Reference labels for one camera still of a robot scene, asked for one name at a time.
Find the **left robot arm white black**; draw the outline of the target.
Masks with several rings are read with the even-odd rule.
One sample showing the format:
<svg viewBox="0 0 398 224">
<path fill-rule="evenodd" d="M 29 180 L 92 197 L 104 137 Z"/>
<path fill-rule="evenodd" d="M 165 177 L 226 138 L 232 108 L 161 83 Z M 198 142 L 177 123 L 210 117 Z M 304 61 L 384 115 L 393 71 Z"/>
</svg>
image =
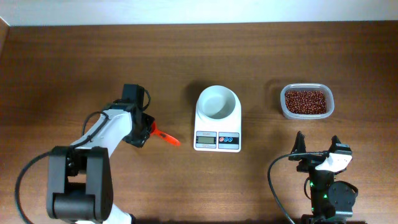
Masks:
<svg viewBox="0 0 398 224">
<path fill-rule="evenodd" d="M 49 155 L 46 209 L 67 223 L 135 223 L 113 202 L 109 158 L 121 141 L 143 147 L 154 118 L 145 114 L 150 100 L 142 86 L 125 84 L 122 97 L 101 110 L 99 120 L 69 146 Z"/>
</svg>

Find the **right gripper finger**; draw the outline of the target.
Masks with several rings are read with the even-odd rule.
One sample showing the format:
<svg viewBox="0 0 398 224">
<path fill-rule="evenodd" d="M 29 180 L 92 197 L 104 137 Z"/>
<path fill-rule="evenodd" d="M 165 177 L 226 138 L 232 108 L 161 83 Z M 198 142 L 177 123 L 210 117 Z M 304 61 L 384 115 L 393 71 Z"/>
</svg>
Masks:
<svg viewBox="0 0 398 224">
<path fill-rule="evenodd" d="M 350 152 L 350 146 L 341 143 L 337 136 L 333 136 L 329 152 Z"/>
<path fill-rule="evenodd" d="M 300 154 L 306 152 L 305 136 L 299 131 L 295 138 L 295 143 L 292 148 L 291 154 Z"/>
</svg>

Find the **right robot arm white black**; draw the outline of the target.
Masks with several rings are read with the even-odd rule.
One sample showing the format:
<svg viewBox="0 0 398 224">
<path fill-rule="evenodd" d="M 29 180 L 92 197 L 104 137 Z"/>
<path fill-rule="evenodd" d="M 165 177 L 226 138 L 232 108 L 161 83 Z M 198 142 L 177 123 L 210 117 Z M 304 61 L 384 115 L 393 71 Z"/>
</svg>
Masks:
<svg viewBox="0 0 398 224">
<path fill-rule="evenodd" d="M 337 136 L 332 137 L 329 150 L 311 154 L 306 151 L 305 136 L 297 133 L 289 160 L 298 162 L 297 172 L 308 174 L 304 186 L 309 186 L 310 191 L 305 195 L 312 206 L 312 214 L 302 215 L 301 223 L 346 223 L 353 216 L 359 190 L 348 182 L 335 180 L 352 159 L 351 148 Z"/>
</svg>

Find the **orange measuring scoop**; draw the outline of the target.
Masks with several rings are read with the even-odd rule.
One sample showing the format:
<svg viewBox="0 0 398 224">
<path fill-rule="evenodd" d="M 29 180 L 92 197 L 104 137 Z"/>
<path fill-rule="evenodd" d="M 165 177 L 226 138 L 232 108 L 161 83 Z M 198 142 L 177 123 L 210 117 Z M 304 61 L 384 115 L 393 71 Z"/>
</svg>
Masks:
<svg viewBox="0 0 398 224">
<path fill-rule="evenodd" d="M 175 138 L 175 137 L 173 137 L 173 136 L 171 136 L 171 135 L 159 130 L 157 128 L 156 122 L 152 123 L 150 135 L 151 136 L 158 136 L 161 139 L 163 139 L 164 141 L 166 141 L 166 142 L 168 142 L 168 143 L 170 143 L 170 144 L 172 144 L 174 146 L 180 146 L 181 145 L 181 142 L 177 138 Z"/>
</svg>

